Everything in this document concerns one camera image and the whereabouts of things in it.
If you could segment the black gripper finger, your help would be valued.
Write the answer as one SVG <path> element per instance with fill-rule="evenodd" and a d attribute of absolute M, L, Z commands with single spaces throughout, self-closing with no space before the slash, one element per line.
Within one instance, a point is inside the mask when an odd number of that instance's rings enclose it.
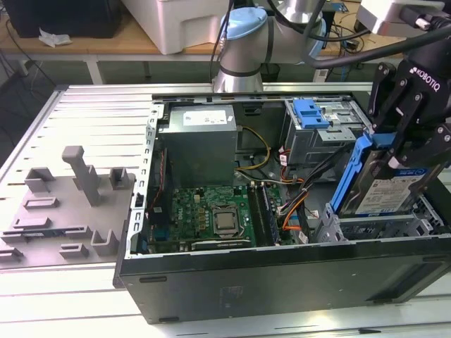
<path fill-rule="evenodd" d="M 396 107 L 400 114 L 396 135 L 390 145 L 387 164 L 390 168 L 446 166 L 450 162 L 450 117 L 441 123 L 420 125 L 420 95 L 406 109 Z"/>
<path fill-rule="evenodd" d="M 368 106 L 368 119 L 374 132 L 394 132 L 400 120 L 395 108 L 406 90 L 406 78 L 397 76 L 390 63 L 379 63 Z"/>

